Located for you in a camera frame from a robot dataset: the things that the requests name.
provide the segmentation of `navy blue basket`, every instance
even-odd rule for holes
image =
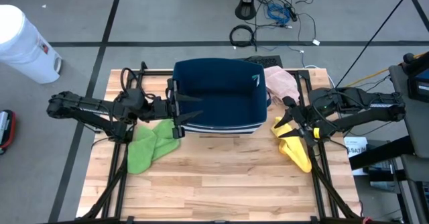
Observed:
[[[267,119],[263,67],[242,60],[201,58],[177,62],[177,91],[201,101],[181,101],[180,112],[203,112],[184,125],[200,133],[253,133]]]

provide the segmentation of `wooden table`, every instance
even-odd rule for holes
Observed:
[[[309,72],[313,89],[330,86],[325,69]],[[119,74],[120,70],[111,71],[105,100],[112,101],[121,90]],[[170,76],[144,76],[145,92],[164,96],[167,78]],[[308,104],[305,85],[302,88]],[[271,104],[267,121],[251,135],[187,133],[179,149],[154,162],[149,170],[128,174],[121,218],[132,215],[140,221],[309,221],[309,216],[318,216],[311,174],[279,153],[279,140],[270,131],[274,117],[283,114],[284,106]],[[139,122],[137,126],[152,128],[157,124]],[[98,134],[95,141],[104,137]],[[343,143],[341,134],[332,139]],[[84,215],[104,191],[113,146],[108,141],[94,146],[77,217]],[[333,185],[359,214],[347,151],[332,143],[325,146]],[[326,215],[330,216],[327,192],[320,185]],[[117,190],[112,196],[110,216]]]

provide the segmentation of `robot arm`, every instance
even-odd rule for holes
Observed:
[[[302,107],[290,97],[285,97],[283,102],[289,109],[277,127],[295,120],[301,129],[297,132],[310,146],[338,131],[345,132],[371,121],[400,121],[405,115],[405,105],[399,93],[366,93],[356,88],[316,89],[310,91],[308,98],[311,105]],[[326,120],[335,112],[351,115],[334,121]]]
[[[192,97],[181,95],[177,92],[176,83],[168,80],[167,99],[153,96],[149,102],[141,89],[127,89],[121,92],[114,101],[104,101],[88,97],[81,97],[71,92],[62,92],[53,95],[49,100],[47,113],[56,119],[73,118],[77,121],[97,127],[104,132],[111,141],[129,143],[132,135],[126,131],[128,124],[136,124],[141,121],[159,119],[172,119],[174,122],[173,137],[184,137],[185,124],[190,118],[197,116],[202,111],[180,114],[178,104],[180,101],[199,101]],[[109,116],[109,120],[100,115]]]

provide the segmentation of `white container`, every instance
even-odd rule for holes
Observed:
[[[62,59],[20,9],[0,5],[0,62],[43,84],[60,77]]]

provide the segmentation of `pink cloth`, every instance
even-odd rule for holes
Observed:
[[[268,91],[274,95],[274,101],[283,103],[282,99],[289,96],[299,103],[300,93],[296,86],[295,78],[279,66],[265,68],[265,85]]]

